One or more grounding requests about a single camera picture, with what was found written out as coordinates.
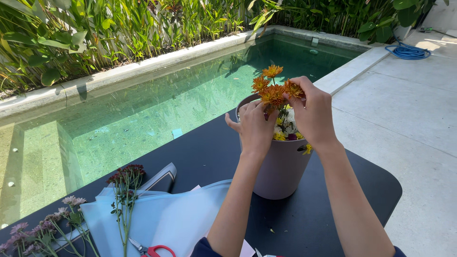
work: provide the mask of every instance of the orange chrysanthemum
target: orange chrysanthemum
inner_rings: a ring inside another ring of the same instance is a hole
[[[268,66],[268,69],[263,69],[262,76],[267,76],[269,78],[274,78],[282,72],[282,67],[272,65]]]
[[[252,89],[254,89],[254,91],[251,93],[258,93],[259,96],[262,96],[266,92],[269,83],[269,80],[264,80],[264,76],[255,78],[254,84],[252,85]]]
[[[278,84],[269,86],[265,93],[261,96],[261,100],[265,104],[271,104],[274,107],[279,107],[284,103],[284,87]]]
[[[302,88],[290,81],[289,79],[284,82],[284,91],[286,94],[290,96],[295,96],[298,98],[302,98],[305,96],[305,93],[303,92]]]

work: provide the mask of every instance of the concrete patio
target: concrete patio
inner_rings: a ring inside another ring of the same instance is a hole
[[[333,96],[339,140],[403,187],[385,229],[407,256],[457,252],[457,39],[442,37],[413,32],[432,56],[389,55]]]

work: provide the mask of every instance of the scissors blade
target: scissors blade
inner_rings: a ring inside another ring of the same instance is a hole
[[[135,240],[133,240],[131,237],[128,237],[128,240],[132,243],[132,245],[134,245],[138,250],[140,250],[142,247],[140,245],[140,243],[136,242]]]
[[[255,252],[257,253],[257,257],[262,257],[262,255],[260,254],[259,250],[257,250],[257,248],[255,248]]]

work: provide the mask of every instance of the red scissors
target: red scissors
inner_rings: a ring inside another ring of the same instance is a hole
[[[160,257],[160,255],[155,252],[155,250],[157,250],[159,248],[163,248],[163,249],[169,251],[173,255],[173,257],[176,257],[175,252],[167,246],[162,246],[162,245],[151,246],[151,247],[148,247],[148,249],[146,250],[146,247],[141,246],[140,243],[136,242],[132,238],[129,237],[128,239],[141,253],[141,257]]]

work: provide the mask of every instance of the swimming pool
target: swimming pool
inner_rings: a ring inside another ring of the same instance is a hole
[[[0,121],[0,224],[233,109],[271,64],[284,66],[276,81],[314,82],[361,53],[273,34]]]

